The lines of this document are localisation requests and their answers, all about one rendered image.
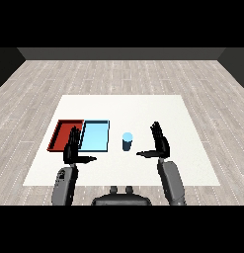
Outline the red shallow open box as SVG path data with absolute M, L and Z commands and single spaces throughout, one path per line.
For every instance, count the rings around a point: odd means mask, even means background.
M 76 127 L 81 130 L 83 123 L 83 120 L 59 120 L 50 139 L 47 151 L 62 152 L 65 144 L 68 142 L 71 129 Z

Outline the small blue can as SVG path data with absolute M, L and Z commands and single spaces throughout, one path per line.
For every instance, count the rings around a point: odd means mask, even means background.
M 130 132 L 125 132 L 122 135 L 122 150 L 130 151 L 131 144 L 132 144 L 132 134 Z

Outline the dark grey robot body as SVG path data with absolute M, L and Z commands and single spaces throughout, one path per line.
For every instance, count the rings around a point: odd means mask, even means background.
M 136 195 L 132 186 L 125 187 L 125 193 L 119 194 L 117 186 L 111 186 L 107 195 L 95 198 L 92 206 L 151 206 L 148 198 Z

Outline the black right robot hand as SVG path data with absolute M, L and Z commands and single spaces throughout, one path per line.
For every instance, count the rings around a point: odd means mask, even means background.
M 140 151 L 137 152 L 137 155 L 143 156 L 145 158 L 159 157 L 159 158 L 169 158 L 170 157 L 170 145 L 167 138 L 164 136 L 162 132 L 162 128 L 158 122 L 154 122 L 150 127 L 154 143 L 155 149 L 148 151 Z

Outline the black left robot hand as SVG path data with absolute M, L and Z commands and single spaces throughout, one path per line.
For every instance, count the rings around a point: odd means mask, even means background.
M 63 150 L 63 161 L 65 164 L 82 163 L 87 164 L 95 161 L 96 157 L 93 156 L 79 156 L 78 146 L 80 140 L 80 130 L 74 126 L 69 134 L 68 142 L 65 144 Z

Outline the light blue shallow open box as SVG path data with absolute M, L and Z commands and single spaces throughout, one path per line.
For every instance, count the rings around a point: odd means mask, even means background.
M 110 122 L 87 120 L 80 133 L 79 152 L 107 152 Z

